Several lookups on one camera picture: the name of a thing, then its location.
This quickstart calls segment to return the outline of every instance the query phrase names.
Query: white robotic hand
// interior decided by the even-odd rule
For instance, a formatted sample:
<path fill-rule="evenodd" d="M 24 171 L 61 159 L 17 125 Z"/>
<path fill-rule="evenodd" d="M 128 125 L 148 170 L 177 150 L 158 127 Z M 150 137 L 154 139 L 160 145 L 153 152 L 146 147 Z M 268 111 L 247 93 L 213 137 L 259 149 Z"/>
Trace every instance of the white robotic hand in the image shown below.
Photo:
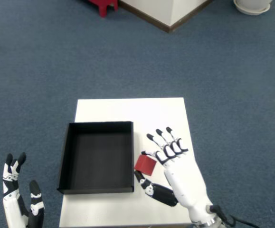
<path fill-rule="evenodd" d="M 171 128 L 167 127 L 166 130 L 162 132 L 157 129 L 158 136 L 147 134 L 161 151 L 143 151 L 142 154 L 155 157 L 163 165 L 173 191 L 151 183 L 139 171 L 135 171 L 136 178 L 150 197 L 170 206 L 175 206 L 178 201 L 186 207 L 196 227 L 223 227 L 218 216 L 208 209 L 212 203 L 193 153 L 188 151 L 183 140 Z"/>
<path fill-rule="evenodd" d="M 35 180 L 29 184 L 31 206 L 28 212 L 19 193 L 18 175 L 26 160 L 25 153 L 17 159 L 8 154 L 3 170 L 3 206 L 9 228 L 42 228 L 44 204 Z"/>

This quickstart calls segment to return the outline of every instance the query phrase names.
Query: white tabletop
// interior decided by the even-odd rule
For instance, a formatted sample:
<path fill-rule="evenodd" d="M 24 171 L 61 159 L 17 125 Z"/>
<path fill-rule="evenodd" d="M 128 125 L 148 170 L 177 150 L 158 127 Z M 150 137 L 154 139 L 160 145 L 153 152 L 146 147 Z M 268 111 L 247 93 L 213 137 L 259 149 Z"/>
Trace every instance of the white tabletop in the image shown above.
<path fill-rule="evenodd" d="M 142 150 L 157 150 L 146 134 L 166 126 L 176 130 L 193 152 L 183 98 L 78 100 L 75 122 L 134 122 L 134 163 Z M 157 163 L 153 183 L 170 187 Z M 142 190 L 134 178 L 134 192 L 64 195 L 61 228 L 142 226 L 191 223 L 188 210 L 177 204 L 169 207 Z"/>

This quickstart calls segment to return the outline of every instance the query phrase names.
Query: white pot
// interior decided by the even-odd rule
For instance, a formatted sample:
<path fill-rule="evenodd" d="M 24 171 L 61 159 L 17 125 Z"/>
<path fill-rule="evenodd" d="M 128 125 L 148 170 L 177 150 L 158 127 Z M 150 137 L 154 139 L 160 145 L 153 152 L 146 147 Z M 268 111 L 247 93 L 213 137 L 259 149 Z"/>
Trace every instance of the white pot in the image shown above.
<path fill-rule="evenodd" d="M 263 11 L 271 2 L 272 0 L 237 0 L 238 6 L 249 11 Z"/>

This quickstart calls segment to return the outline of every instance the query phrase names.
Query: black cable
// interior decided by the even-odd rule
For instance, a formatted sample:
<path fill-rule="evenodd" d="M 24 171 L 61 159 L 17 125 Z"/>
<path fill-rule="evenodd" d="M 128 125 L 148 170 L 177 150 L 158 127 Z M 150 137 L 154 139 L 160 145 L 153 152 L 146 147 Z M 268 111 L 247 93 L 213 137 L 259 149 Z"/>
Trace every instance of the black cable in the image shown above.
<path fill-rule="evenodd" d="M 234 221 L 238 221 L 238 222 L 240 222 L 240 223 L 243 223 L 243 224 L 245 224 L 245 225 L 248 225 L 248 226 L 251 226 L 251 227 L 254 227 L 254 228 L 260 228 L 259 226 L 255 225 L 255 224 L 253 224 L 253 223 L 251 223 L 251 222 L 247 222 L 247 221 L 241 220 L 241 219 L 239 219 L 239 218 L 237 218 L 237 217 L 234 217 L 233 215 L 230 215 L 230 216 L 232 217 L 232 219 L 233 219 Z"/>
<path fill-rule="evenodd" d="M 248 226 L 251 226 L 251 227 L 254 227 L 254 228 L 260 228 L 259 226 L 251 223 L 251 222 L 247 222 L 247 221 L 244 221 L 244 220 L 241 220 L 237 217 L 234 217 L 233 215 L 230 215 L 230 217 L 233 219 L 233 222 L 230 223 L 228 222 L 228 219 L 226 217 L 226 215 L 223 213 L 221 207 L 219 205 L 212 205 L 209 207 L 209 210 L 212 212 L 212 213 L 216 213 L 220 218 L 221 220 L 226 223 L 227 225 L 229 225 L 230 227 L 235 227 L 236 226 L 236 222 L 240 222 L 240 223 L 243 223 L 245 225 L 248 225 Z"/>

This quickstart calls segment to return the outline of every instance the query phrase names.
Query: red block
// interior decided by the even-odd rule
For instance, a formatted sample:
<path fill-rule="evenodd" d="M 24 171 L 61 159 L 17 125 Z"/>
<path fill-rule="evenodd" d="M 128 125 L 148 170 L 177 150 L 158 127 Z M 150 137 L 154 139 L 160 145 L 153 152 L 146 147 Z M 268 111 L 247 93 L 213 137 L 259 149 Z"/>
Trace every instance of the red block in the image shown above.
<path fill-rule="evenodd" d="M 118 10 L 118 0 L 89 0 L 90 2 L 96 4 L 99 7 L 99 14 L 102 18 L 107 15 L 107 6 L 114 4 L 114 10 Z"/>
<path fill-rule="evenodd" d="M 144 174 L 151 176 L 154 170 L 155 164 L 156 164 L 156 160 L 153 160 L 147 155 L 139 155 L 139 158 L 134 168 Z"/>

